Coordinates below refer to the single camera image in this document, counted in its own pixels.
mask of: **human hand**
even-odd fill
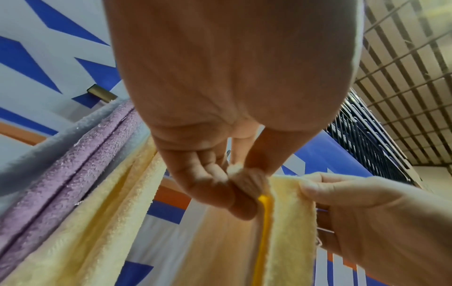
[[[273,174],[334,119],[359,62],[361,0],[104,4],[119,71],[171,175],[242,219],[257,205],[222,168],[226,140],[231,163]]]
[[[322,248],[394,286],[450,285],[452,202],[380,177],[302,177]]]

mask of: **ceiling grid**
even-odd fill
[[[353,88],[413,165],[452,163],[452,5],[447,2],[366,3]]]

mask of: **purple fabric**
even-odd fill
[[[30,253],[35,251],[86,194],[107,165],[141,123],[132,111],[104,144],[89,158],[69,183],[58,193],[36,220],[0,258],[0,282]]]
[[[24,196],[2,215],[0,255],[32,223],[46,204],[110,136],[132,108],[130,101],[118,106],[111,115],[86,133],[63,157],[55,161],[36,182],[27,188]]]

